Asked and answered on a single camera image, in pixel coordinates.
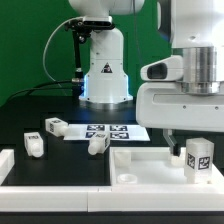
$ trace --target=green wall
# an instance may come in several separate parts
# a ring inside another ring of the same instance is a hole
[[[68,0],[0,1],[0,105],[22,89],[47,82],[42,68],[45,44],[65,20],[76,17]],[[125,37],[124,70],[130,76],[130,93],[136,96],[142,83],[142,65],[165,58],[170,46],[156,32],[156,0],[145,0],[137,15],[137,36],[141,61],[136,47],[134,17],[114,16]],[[89,43],[81,47],[84,72],[89,68]],[[61,29],[53,39],[47,55],[47,67],[56,80],[70,79],[74,73],[72,35]],[[61,91],[51,94],[61,95]]]

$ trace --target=paper sheet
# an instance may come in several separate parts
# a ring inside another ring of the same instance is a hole
[[[111,140],[150,141],[145,128],[125,124],[70,124],[64,140],[89,140],[97,131],[109,131]]]

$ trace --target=table surface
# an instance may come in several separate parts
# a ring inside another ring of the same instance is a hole
[[[45,131],[45,119],[69,124],[136,124],[135,105],[101,111],[80,107],[72,97],[18,97],[0,108],[1,149],[15,149],[15,166],[3,186],[108,186],[109,150],[90,156],[89,141],[63,141]],[[44,156],[29,157],[24,133],[39,132]],[[112,142],[111,146],[146,146],[149,142]]]
[[[63,141],[45,131],[45,119],[70,124],[136,124],[135,105],[115,111],[80,107],[72,97],[17,97],[0,108],[0,150],[15,149],[15,166],[4,186],[107,186],[109,153],[90,156],[87,141]],[[45,154],[27,155],[24,133],[39,132]],[[112,146],[143,146],[151,142],[112,142]],[[0,213],[0,223],[224,223],[223,212]]]

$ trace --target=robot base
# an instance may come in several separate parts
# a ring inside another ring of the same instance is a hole
[[[82,100],[81,97],[79,99],[80,99],[79,103],[81,106],[97,110],[119,110],[131,107],[133,105],[132,99],[121,103],[94,103],[87,100]]]

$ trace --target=logo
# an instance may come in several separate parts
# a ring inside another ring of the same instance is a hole
[[[104,68],[103,68],[103,70],[101,71],[101,73],[113,73],[113,72],[112,72],[112,69],[111,69],[111,67],[110,67],[110,65],[109,65],[109,63],[107,63],[107,64],[104,66]]]

